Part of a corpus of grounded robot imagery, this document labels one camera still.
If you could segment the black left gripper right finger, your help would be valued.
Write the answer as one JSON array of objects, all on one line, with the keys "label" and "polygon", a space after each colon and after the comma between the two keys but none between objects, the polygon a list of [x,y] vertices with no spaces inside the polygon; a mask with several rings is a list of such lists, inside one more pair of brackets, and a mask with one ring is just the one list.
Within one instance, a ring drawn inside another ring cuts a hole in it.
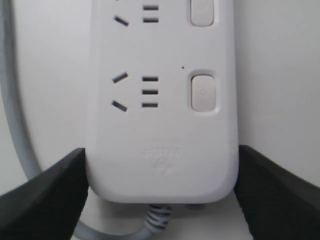
[{"label": "black left gripper right finger", "polygon": [[253,239],[320,238],[320,188],[248,145],[239,146],[234,193]]}]

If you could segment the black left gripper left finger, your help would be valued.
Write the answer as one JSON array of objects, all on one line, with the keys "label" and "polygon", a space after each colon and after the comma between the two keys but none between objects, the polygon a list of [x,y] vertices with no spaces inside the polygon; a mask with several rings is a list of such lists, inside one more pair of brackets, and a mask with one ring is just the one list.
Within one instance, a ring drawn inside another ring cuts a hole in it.
[{"label": "black left gripper left finger", "polygon": [[77,148],[0,197],[2,240],[70,240],[88,197],[86,154]]}]

